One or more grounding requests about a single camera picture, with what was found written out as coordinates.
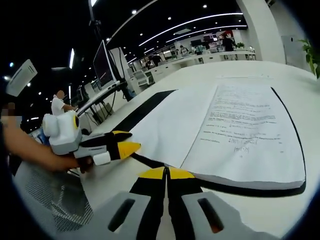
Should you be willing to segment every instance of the green leaves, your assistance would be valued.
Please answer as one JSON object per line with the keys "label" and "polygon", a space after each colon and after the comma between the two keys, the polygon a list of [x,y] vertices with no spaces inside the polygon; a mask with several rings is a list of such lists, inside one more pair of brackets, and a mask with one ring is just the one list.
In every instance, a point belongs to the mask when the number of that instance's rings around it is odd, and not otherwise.
{"label": "green leaves", "polygon": [[315,75],[316,75],[316,79],[320,77],[320,64],[316,66]]}
{"label": "green leaves", "polygon": [[320,77],[320,56],[316,54],[313,47],[311,46],[308,40],[298,40],[299,42],[304,43],[302,46],[303,51],[305,51],[305,60],[309,64],[311,72],[316,76],[318,79]]}

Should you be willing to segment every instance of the white table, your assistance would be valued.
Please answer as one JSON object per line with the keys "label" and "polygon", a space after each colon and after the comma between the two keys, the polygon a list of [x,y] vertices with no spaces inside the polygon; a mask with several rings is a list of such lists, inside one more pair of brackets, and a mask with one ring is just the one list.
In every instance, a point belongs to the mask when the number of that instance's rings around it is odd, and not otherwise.
{"label": "white table", "polygon": [[[231,78],[217,79],[222,76]],[[304,193],[289,197],[257,198],[212,191],[236,208],[243,223],[250,228],[282,237],[302,216],[320,179],[320,85],[310,72],[262,61],[223,61],[186,67],[143,91],[94,132],[111,131],[157,92],[181,89],[196,83],[213,86],[218,82],[271,85],[285,103],[297,128],[305,156]],[[142,163],[129,158],[121,163],[95,167],[91,173],[82,175],[83,189],[92,209],[95,211],[118,191],[129,191],[138,178],[137,174],[148,169]]]}

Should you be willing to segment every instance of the curved ceiling light strip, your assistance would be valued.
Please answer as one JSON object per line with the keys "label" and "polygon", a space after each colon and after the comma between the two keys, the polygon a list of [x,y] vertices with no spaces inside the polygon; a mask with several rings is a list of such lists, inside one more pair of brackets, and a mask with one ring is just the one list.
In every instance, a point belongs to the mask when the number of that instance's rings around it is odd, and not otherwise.
{"label": "curved ceiling light strip", "polygon": [[167,30],[165,30],[165,31],[163,31],[163,32],[160,32],[159,34],[157,34],[157,35],[149,38],[147,41],[144,41],[143,43],[141,43],[141,44],[139,45],[139,47],[141,47],[143,44],[149,42],[150,40],[152,40],[152,39],[160,36],[161,34],[164,34],[164,33],[168,32],[168,31],[170,31],[170,30],[172,30],[172,29],[181,27],[181,26],[183,26],[183,25],[186,25],[186,24],[189,24],[189,23],[193,23],[193,22],[196,22],[196,21],[199,21],[199,20],[203,20],[203,19],[209,19],[209,18],[221,17],[221,16],[230,16],[230,15],[243,15],[243,13],[242,13],[242,12],[222,13],[222,14],[216,14],[216,15],[210,15],[210,16],[200,17],[200,18],[197,18],[197,19],[193,19],[193,20],[191,20],[191,21],[186,21],[186,22],[184,22],[184,23],[181,23],[181,24],[179,24],[179,25],[177,25],[177,26],[171,27],[171,28],[169,28],[169,29],[167,29]]}
{"label": "curved ceiling light strip", "polygon": [[149,7],[150,5],[154,4],[156,1],[158,0],[153,0],[151,2],[149,2],[147,5],[143,6],[141,9],[139,9],[136,14],[133,14],[131,17],[128,18],[127,21],[125,21],[116,31],[115,33],[111,36],[111,39],[124,27],[124,25],[126,25],[131,19],[133,19],[135,16],[137,16],[139,13],[141,13],[143,10],[145,10],[147,7]]}
{"label": "curved ceiling light strip", "polygon": [[213,29],[225,29],[225,28],[240,28],[240,27],[247,27],[247,25],[232,25],[232,26],[218,26],[218,27],[213,27],[213,28],[207,28],[207,29],[203,29],[203,30],[200,30],[200,31],[194,31],[192,33],[188,33],[188,34],[185,34],[183,36],[178,36],[174,39],[171,39],[169,41],[166,41],[166,43],[169,43],[171,41],[174,41],[176,39],[179,39],[179,38],[183,38],[183,37],[186,37],[186,36],[189,36],[191,34],[196,34],[196,33],[200,33],[200,32],[205,32],[205,31],[209,31],[209,30],[213,30]]}

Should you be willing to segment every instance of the man in white shirt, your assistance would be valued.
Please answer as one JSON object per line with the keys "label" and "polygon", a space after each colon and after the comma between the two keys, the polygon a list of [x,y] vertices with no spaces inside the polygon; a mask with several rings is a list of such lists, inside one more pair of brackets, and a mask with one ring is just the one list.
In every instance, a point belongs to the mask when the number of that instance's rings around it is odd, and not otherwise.
{"label": "man in white shirt", "polygon": [[65,97],[65,93],[62,90],[59,90],[55,95],[53,95],[52,103],[51,103],[51,111],[52,115],[59,116],[64,114],[67,111],[76,110],[76,107],[65,104],[62,100]]}

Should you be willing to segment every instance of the human arm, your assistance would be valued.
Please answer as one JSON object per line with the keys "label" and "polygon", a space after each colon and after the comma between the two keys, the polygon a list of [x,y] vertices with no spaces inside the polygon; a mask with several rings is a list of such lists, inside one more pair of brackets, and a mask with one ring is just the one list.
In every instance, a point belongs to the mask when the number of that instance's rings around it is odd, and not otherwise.
{"label": "human arm", "polygon": [[72,155],[55,155],[51,147],[42,145],[16,127],[14,116],[8,116],[3,124],[4,144],[9,152],[27,162],[43,167],[51,172],[62,172],[80,167]]}
{"label": "human arm", "polygon": [[68,111],[75,111],[77,108],[68,104],[64,104],[62,106],[62,109],[64,110],[64,112],[68,112]]}

